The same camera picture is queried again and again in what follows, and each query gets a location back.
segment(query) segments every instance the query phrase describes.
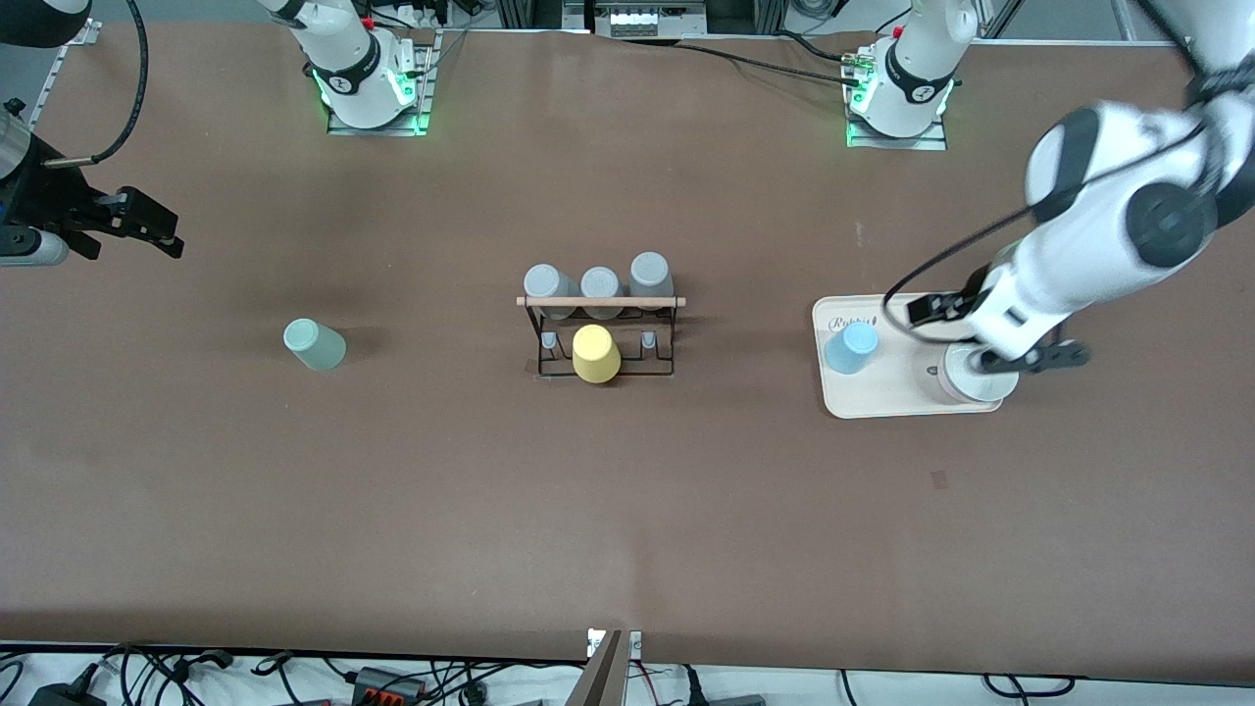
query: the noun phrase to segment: yellow cup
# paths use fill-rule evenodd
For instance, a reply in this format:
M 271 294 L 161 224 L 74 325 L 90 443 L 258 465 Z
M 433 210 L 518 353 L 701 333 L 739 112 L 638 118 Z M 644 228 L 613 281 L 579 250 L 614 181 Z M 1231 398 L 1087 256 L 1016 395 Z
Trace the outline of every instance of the yellow cup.
M 622 359 L 619 357 L 619 347 L 606 326 L 589 324 L 575 331 L 572 347 L 575 375 L 585 382 L 601 385 L 619 375 Z

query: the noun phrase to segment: white tray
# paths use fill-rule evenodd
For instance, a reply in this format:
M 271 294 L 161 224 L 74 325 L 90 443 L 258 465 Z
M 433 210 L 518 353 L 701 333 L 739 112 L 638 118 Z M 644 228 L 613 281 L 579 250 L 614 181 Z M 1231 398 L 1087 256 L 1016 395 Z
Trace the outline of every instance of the white tray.
M 890 307 L 906 320 L 906 303 L 919 293 L 899 293 Z M 852 376 L 832 371 L 823 362 L 823 345 L 853 320 L 876 326 L 880 347 L 867 367 Z M 1001 403 L 959 403 L 937 380 L 945 345 L 920 342 L 894 327 L 880 310 L 880 295 L 826 296 L 811 308 L 814 325 L 816 360 L 823 385 L 823 405 L 842 420 L 901 418 L 910 415 L 971 415 L 993 413 Z M 963 321 L 930 324 L 927 335 L 963 337 L 971 330 Z

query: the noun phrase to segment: silver metal cylinder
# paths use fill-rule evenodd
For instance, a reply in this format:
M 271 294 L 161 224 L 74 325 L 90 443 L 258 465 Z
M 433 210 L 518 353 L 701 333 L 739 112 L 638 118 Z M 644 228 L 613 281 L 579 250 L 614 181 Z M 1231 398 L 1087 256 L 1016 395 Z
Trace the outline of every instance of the silver metal cylinder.
M 0 179 L 18 171 L 30 149 L 30 132 L 18 118 L 0 110 Z

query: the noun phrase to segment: red wire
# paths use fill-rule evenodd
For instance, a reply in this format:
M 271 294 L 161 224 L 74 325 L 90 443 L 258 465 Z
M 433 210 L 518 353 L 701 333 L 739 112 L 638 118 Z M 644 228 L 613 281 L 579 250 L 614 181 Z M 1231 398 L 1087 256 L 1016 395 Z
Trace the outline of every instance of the red wire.
M 654 680 L 649 678 L 649 670 L 645 668 L 645 663 L 636 660 L 636 668 L 640 670 L 640 676 L 645 677 L 645 686 L 649 687 L 649 693 L 654 697 L 654 706 L 663 706 L 663 702 L 658 700 L 658 692 L 654 691 Z

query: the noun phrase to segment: table surface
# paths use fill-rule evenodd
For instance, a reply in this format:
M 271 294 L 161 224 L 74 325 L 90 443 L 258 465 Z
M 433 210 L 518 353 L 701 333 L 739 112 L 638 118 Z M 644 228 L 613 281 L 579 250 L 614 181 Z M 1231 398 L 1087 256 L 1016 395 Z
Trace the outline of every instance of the table surface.
M 809 327 L 1022 204 L 1072 108 L 1176 105 L 1167 50 L 975 46 L 917 153 L 846 148 L 831 85 L 557 33 L 469 36 L 424 138 L 330 138 L 281 28 L 151 35 L 89 176 L 186 256 L 0 272 L 5 638 L 574 658 L 622 626 L 656 662 L 1255 680 L 1255 221 L 991 415 L 835 420 Z M 40 134 L 112 139 L 134 51 L 73 49 Z M 533 377 L 527 267 L 641 250 L 689 298 L 676 375 Z M 289 355 L 297 316 L 344 366 Z

